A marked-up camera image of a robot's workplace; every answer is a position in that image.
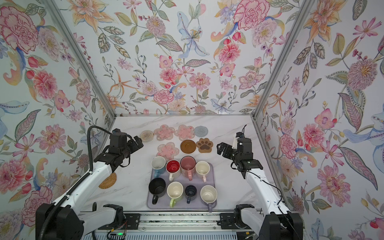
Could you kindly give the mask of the pink flower coaster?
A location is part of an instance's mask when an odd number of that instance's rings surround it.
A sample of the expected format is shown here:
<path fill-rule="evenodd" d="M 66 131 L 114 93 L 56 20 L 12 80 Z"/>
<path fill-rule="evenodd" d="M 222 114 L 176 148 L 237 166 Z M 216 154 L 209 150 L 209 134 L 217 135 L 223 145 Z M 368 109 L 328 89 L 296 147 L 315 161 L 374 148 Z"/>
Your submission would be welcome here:
<path fill-rule="evenodd" d="M 195 135 L 195 128 L 192 126 L 180 125 L 177 130 L 175 130 L 175 136 L 179 138 L 180 141 L 191 140 Z"/>
<path fill-rule="evenodd" d="M 176 147 L 173 142 L 161 144 L 158 146 L 157 150 L 157 156 L 165 158 L 166 161 L 173 160 L 175 156 L 180 153 L 180 150 Z"/>
<path fill-rule="evenodd" d="M 154 130 L 154 135 L 158 141 L 171 140 L 174 137 L 175 129 L 168 125 L 161 125 Z"/>

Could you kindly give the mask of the multicolour embroidered round coaster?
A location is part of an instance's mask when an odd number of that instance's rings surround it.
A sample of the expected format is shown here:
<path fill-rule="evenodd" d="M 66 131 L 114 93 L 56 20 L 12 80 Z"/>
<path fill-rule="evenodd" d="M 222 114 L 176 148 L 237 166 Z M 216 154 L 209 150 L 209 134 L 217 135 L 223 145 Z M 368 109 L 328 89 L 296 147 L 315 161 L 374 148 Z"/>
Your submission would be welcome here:
<path fill-rule="evenodd" d="M 143 143 L 151 142 L 154 139 L 154 136 L 155 136 L 154 132 L 150 130 L 145 130 L 140 134 L 140 138 Z"/>

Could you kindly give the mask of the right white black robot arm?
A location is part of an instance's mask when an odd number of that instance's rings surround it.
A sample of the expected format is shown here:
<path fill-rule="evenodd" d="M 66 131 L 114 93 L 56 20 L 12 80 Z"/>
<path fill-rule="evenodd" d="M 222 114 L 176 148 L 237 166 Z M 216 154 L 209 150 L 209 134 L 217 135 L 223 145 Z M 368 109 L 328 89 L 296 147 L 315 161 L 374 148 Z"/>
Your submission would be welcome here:
<path fill-rule="evenodd" d="M 267 180 L 260 161 L 254 159 L 252 140 L 238 133 L 232 145 L 217 144 L 217 154 L 232 161 L 231 168 L 240 172 L 250 185 L 262 212 L 253 205 L 241 204 L 234 209 L 235 225 L 250 228 L 258 240 L 302 240 L 304 223 L 283 202 L 280 189 Z"/>

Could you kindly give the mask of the woven rattan round coaster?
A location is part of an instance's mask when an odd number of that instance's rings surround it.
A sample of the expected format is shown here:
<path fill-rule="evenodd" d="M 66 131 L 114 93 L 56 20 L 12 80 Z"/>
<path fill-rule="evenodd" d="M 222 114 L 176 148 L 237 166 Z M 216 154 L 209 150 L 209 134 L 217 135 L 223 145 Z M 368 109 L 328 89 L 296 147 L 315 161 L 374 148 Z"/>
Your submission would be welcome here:
<path fill-rule="evenodd" d="M 108 189 L 111 188 L 117 181 L 117 174 L 112 173 L 109 177 L 107 177 L 100 185 L 100 189 Z"/>

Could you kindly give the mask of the grey blue woven coaster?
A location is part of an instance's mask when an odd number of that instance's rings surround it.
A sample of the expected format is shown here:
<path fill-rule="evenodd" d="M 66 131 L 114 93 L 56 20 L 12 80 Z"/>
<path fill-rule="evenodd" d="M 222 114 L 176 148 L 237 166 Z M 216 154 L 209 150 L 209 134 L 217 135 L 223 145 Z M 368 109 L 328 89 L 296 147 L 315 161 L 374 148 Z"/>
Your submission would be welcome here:
<path fill-rule="evenodd" d="M 199 138 L 203 138 L 208 135 L 209 130 L 207 127 L 204 126 L 198 126 L 194 129 L 195 136 Z"/>

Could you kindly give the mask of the brown round wooden coaster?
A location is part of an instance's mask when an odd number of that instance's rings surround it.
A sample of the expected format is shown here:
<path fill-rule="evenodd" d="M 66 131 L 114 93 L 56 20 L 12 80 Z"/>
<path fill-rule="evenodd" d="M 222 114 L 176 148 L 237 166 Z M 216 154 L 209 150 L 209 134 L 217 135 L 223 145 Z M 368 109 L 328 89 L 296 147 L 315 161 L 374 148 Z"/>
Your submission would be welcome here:
<path fill-rule="evenodd" d="M 180 149 L 185 154 L 191 154 L 196 150 L 196 143 L 192 140 L 184 140 L 181 142 Z"/>

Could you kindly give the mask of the cream mug purple handle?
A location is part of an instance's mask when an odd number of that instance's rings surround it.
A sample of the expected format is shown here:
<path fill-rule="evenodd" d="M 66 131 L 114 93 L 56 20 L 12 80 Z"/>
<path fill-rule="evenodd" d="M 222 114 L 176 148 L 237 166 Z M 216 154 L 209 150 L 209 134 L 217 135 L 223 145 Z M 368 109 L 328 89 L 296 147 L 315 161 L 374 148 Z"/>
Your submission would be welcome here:
<path fill-rule="evenodd" d="M 218 192 L 216 188 L 211 185 L 203 186 L 200 191 L 200 197 L 203 203 L 208 207 L 209 213 L 212 213 L 214 204 L 218 198 Z"/>

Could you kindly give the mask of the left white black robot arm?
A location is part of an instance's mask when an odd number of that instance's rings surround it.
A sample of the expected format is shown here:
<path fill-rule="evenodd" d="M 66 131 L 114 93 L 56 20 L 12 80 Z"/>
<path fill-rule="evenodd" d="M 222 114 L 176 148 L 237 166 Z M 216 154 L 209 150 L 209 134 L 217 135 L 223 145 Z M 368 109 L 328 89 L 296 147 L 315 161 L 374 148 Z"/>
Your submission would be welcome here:
<path fill-rule="evenodd" d="M 130 136 L 115 129 L 110 133 L 110 144 L 90 160 L 89 170 L 51 204 L 42 204 L 36 211 L 37 240 L 80 240 L 100 227 L 119 229 L 126 225 L 127 218 L 122 206 L 106 204 L 95 211 L 82 214 L 81 210 L 99 185 L 123 161 L 143 147 L 138 136 Z"/>

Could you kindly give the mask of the black mug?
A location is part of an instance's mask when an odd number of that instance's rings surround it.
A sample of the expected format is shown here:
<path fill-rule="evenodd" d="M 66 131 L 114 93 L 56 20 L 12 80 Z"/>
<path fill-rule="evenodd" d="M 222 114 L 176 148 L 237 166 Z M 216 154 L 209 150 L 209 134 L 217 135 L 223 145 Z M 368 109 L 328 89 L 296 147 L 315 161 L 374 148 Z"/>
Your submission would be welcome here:
<path fill-rule="evenodd" d="M 166 182 L 162 178 L 155 178 L 149 184 L 149 192 L 152 197 L 152 204 L 156 205 L 159 198 L 163 197 L 166 193 Z"/>

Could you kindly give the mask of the brown paw cork coaster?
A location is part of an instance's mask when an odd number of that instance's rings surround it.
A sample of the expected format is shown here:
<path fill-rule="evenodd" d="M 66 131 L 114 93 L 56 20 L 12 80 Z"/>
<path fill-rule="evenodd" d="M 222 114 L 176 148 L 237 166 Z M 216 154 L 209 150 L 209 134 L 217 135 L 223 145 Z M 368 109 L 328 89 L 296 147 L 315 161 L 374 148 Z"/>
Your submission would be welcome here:
<path fill-rule="evenodd" d="M 200 138 L 200 140 L 196 142 L 196 146 L 200 153 L 211 153 L 214 144 L 208 138 Z"/>

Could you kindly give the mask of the pink flower coaster front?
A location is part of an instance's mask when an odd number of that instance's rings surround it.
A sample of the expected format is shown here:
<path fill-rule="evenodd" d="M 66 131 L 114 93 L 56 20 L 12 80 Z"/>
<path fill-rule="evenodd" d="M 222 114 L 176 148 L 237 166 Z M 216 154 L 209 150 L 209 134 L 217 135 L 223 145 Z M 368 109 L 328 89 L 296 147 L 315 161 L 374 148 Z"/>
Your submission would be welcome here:
<path fill-rule="evenodd" d="M 158 146 L 157 150 L 157 156 L 165 158 L 166 161 L 173 160 L 175 156 L 180 153 L 180 150 L 176 147 L 173 142 L 161 144 Z"/>

